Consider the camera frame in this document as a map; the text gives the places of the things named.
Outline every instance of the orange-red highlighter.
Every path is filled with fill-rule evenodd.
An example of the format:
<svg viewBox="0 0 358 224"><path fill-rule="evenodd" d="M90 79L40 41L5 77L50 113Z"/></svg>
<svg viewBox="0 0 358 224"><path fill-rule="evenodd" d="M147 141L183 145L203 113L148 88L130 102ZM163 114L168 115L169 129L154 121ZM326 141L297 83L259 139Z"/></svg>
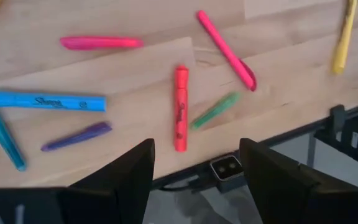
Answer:
<svg viewBox="0 0 358 224"><path fill-rule="evenodd" d="M175 150L187 149L187 82L189 70L184 65L177 66L175 72Z"/></svg>

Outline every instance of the magenta highlighter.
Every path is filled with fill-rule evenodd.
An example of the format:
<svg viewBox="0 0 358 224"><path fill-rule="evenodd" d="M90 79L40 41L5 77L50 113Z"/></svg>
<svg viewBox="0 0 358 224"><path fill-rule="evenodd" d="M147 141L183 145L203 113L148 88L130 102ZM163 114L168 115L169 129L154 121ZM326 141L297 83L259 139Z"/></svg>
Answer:
<svg viewBox="0 0 358 224"><path fill-rule="evenodd" d="M143 41L128 37L62 37L60 43L70 50L143 47Z"/></svg>
<svg viewBox="0 0 358 224"><path fill-rule="evenodd" d="M198 11L197 18L226 57L227 61L229 61L231 67L238 74L242 82L244 82L244 84L246 84L251 91L255 91L256 79L252 70L241 59L239 59L227 43L225 43L218 30L215 28L214 24L210 21L204 11Z"/></svg>

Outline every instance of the floor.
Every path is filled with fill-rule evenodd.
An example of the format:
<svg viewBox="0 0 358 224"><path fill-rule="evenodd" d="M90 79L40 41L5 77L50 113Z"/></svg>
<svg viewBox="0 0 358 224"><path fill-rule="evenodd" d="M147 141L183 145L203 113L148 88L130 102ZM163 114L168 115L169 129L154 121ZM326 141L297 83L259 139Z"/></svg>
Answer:
<svg viewBox="0 0 358 224"><path fill-rule="evenodd" d="M305 135L273 149L306 164L308 141L309 137ZM358 186L358 162L319 141L314 168ZM262 221L247 187L226 194L220 194L217 189L200 194L155 190L150 193L144 224L165 223L256 224Z"/></svg>

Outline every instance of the wooden desk surface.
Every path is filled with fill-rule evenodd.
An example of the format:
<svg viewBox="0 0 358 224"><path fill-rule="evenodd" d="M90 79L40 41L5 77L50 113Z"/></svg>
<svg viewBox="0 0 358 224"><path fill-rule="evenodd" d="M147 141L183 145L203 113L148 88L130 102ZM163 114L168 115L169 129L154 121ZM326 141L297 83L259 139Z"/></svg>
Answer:
<svg viewBox="0 0 358 224"><path fill-rule="evenodd" d="M346 1L337 0L49 0L2 1L0 88L108 96L107 113L4 108L0 112L28 162L18 172L0 147L0 187L68 185L145 138L156 140L155 178L225 152L240 138L263 140L358 106L358 8L346 72L330 74ZM195 19L204 9L227 43L257 75L246 90ZM132 36L137 50L74 52L66 35ZM189 131L188 151L173 142L173 69L191 69L189 120L230 91L230 111ZM110 134L59 151L49 140L97 121Z"/></svg>

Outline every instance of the teal highlighter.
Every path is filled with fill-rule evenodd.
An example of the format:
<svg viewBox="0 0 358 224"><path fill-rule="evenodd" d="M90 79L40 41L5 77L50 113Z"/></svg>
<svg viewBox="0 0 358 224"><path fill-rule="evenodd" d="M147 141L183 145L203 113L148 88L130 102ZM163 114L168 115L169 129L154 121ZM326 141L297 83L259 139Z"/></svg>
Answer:
<svg viewBox="0 0 358 224"><path fill-rule="evenodd" d="M0 145L5 150L18 171L25 171L27 166L17 147L14 139L6 128L4 121L0 117Z"/></svg>

